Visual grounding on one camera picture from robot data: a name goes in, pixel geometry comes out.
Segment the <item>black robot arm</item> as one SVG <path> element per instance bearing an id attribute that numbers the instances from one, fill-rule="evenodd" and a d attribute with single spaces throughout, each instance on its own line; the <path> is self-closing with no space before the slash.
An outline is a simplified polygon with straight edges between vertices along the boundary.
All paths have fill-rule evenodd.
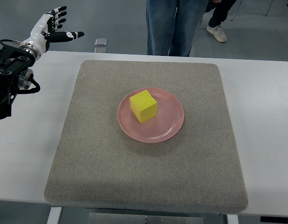
<path id="1" fill-rule="evenodd" d="M 19 94 L 34 94 L 40 85 L 31 67 L 39 58 L 36 47 L 14 40 L 0 40 L 0 120 L 12 115 L 12 104 Z"/>

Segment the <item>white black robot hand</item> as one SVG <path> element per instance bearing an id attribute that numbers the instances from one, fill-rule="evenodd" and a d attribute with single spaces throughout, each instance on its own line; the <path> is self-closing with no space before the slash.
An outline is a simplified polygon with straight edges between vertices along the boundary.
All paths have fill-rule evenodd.
<path id="1" fill-rule="evenodd" d="M 84 36 L 84 32 L 58 31 L 66 22 L 66 9 L 62 6 L 42 15 L 31 30 L 30 37 L 20 44 L 20 49 L 38 60 L 48 51 L 51 43 L 70 42 Z"/>

